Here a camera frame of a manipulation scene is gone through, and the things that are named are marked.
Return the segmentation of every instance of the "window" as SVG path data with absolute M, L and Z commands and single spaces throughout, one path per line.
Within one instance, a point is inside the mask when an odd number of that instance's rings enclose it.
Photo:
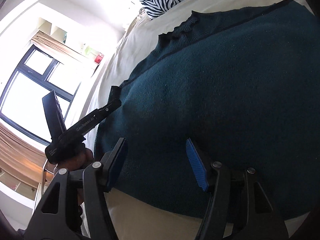
M 48 145 L 51 136 L 42 98 L 54 90 L 66 117 L 83 73 L 32 46 L 12 73 L 1 97 L 0 117 L 30 138 Z

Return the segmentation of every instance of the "bed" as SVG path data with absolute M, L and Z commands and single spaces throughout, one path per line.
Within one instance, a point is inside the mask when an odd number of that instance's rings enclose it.
M 190 15 L 191 11 L 212 13 L 240 9 L 247 6 L 268 6 L 282 0 L 184 0 L 160 17 L 151 20 L 144 10 L 130 24 L 119 42 L 116 52 L 101 70 L 101 78 L 92 90 L 86 113 L 104 106 L 112 85 L 120 85 L 129 78 L 135 66 L 156 47 L 158 35 L 170 32 Z M 305 0 L 295 0 L 310 7 Z M 97 128 L 86 136 L 86 146 L 94 149 Z M 194 239 L 201 219 L 170 213 L 145 204 L 113 189 L 106 201 L 119 239 Z M 289 236 L 301 225 L 307 214 L 286 221 Z M 83 231 L 88 232 L 84 213 Z M 225 236 L 231 233 L 227 225 Z

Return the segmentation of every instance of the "curtain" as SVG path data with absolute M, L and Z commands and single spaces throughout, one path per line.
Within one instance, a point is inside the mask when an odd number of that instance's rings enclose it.
M 0 167 L 22 182 L 37 188 L 45 154 L 21 140 L 0 122 Z M 52 175 L 47 174 L 48 181 Z
M 79 65 L 80 67 L 90 67 L 96 69 L 97 64 L 78 52 L 70 49 L 51 36 L 39 31 L 32 37 L 31 42 L 43 52 L 54 57 L 65 65 Z

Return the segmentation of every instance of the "red fire alarm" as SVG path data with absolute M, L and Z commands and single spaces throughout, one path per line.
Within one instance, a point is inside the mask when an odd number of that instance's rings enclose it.
M 103 57 L 104 57 L 104 55 L 102 53 L 99 53 L 99 55 L 96 57 L 94 62 L 100 64 L 100 62 L 103 59 Z

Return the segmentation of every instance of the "black window frame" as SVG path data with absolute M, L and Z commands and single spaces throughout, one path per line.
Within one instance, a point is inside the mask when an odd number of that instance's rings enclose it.
M 33 52 L 35 50 L 38 50 L 39 52 L 45 54 L 46 56 L 52 58 L 51 63 L 49 64 L 49 66 L 47 67 L 47 69 L 44 71 L 44 73 L 41 75 L 39 74 L 37 71 L 33 70 L 32 68 L 28 67 L 27 65 L 25 65 L 25 62 L 29 59 L 29 57 L 31 57 L 31 55 L 33 54 Z M 51 74 L 54 72 L 54 70 L 56 69 L 56 67 L 58 66 L 60 62 L 58 60 L 56 60 L 55 58 L 51 57 L 49 54 L 43 52 L 41 49 L 39 49 L 38 47 L 36 47 L 35 45 L 32 45 L 30 47 L 30 49 L 27 51 L 27 53 L 23 56 L 23 58 L 20 60 L 20 62 L 18 63 L 17 67 L 15 68 L 15 70 L 13 71 L 12 75 L 10 76 L 6 86 L 4 87 L 4 90 L 0 96 L 0 118 L 5 121 L 7 124 L 9 124 L 10 126 L 14 127 L 16 130 L 20 131 L 21 133 L 27 135 L 29 138 L 47 146 L 50 144 L 50 142 L 48 142 L 47 140 L 35 135 L 34 133 L 31 133 L 30 131 L 28 131 L 27 129 L 23 128 L 22 126 L 20 126 L 19 124 L 17 124 L 16 122 L 14 122 L 13 120 L 11 120 L 10 118 L 6 117 L 3 113 L 2 113 L 2 106 L 5 102 L 6 96 L 10 90 L 11 85 L 13 84 L 16 76 L 18 75 L 18 73 L 22 73 L 24 74 L 26 77 L 28 77 L 29 79 L 31 79 L 32 81 L 36 82 L 37 84 L 39 84 L 40 86 L 46 88 L 49 91 L 54 90 L 57 94 L 57 96 L 67 100 L 68 102 L 70 102 L 69 107 L 67 109 L 67 112 L 65 114 L 65 117 L 67 117 L 67 114 L 69 112 L 70 106 L 72 104 L 72 101 L 79 89 L 80 84 L 78 85 L 74 95 L 66 92 L 65 90 L 53 85 L 52 83 L 50 83 L 48 81 L 48 79 L 50 78 Z

